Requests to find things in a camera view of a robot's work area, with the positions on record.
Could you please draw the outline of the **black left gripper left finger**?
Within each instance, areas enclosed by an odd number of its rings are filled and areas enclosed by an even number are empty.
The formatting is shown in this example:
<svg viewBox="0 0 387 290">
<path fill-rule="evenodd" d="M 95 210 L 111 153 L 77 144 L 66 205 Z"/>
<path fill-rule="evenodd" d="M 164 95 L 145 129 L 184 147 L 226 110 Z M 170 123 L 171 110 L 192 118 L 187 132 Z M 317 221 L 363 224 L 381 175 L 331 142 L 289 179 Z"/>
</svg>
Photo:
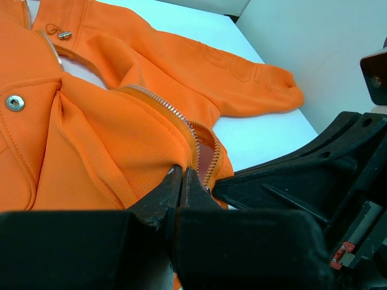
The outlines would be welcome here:
<svg viewBox="0 0 387 290">
<path fill-rule="evenodd" d="M 183 172 L 126 210 L 1 214 L 2 289 L 172 289 L 165 230 Z"/>
</svg>

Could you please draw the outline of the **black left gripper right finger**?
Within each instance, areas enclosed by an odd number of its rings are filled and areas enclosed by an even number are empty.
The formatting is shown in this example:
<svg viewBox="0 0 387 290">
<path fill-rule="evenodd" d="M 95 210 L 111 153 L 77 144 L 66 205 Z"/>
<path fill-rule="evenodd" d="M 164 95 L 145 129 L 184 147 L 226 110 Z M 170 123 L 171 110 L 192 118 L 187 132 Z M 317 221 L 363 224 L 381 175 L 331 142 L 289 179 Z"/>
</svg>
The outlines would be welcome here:
<svg viewBox="0 0 387 290">
<path fill-rule="evenodd" d="M 183 175 L 175 220 L 183 289 L 333 289 L 322 231 L 299 210 L 226 210 Z"/>
</svg>

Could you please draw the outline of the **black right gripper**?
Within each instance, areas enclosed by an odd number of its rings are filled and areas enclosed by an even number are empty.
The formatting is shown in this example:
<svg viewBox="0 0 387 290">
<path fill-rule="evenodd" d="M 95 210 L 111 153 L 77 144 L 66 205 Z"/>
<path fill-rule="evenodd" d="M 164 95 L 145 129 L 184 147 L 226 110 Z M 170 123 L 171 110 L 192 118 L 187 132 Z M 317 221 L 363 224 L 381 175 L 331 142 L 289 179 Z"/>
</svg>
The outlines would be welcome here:
<svg viewBox="0 0 387 290">
<path fill-rule="evenodd" d="M 300 209 L 325 230 L 338 289 L 386 289 L 386 115 L 341 112 L 288 155 L 216 182 L 238 209 Z"/>
</svg>

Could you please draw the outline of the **orange zip-up jacket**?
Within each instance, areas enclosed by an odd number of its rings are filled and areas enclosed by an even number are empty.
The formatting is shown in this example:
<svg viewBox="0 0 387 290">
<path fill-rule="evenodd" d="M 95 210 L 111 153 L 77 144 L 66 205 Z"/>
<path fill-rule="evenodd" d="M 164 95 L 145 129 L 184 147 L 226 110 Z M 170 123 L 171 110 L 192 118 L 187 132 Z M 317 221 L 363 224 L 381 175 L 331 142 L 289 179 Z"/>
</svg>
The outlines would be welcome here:
<svg viewBox="0 0 387 290">
<path fill-rule="evenodd" d="M 1 2 L 1 210 L 123 210 L 174 165 L 213 150 L 204 184 L 233 175 L 212 128 L 302 106 L 293 75 L 152 28 L 99 1 Z"/>
</svg>

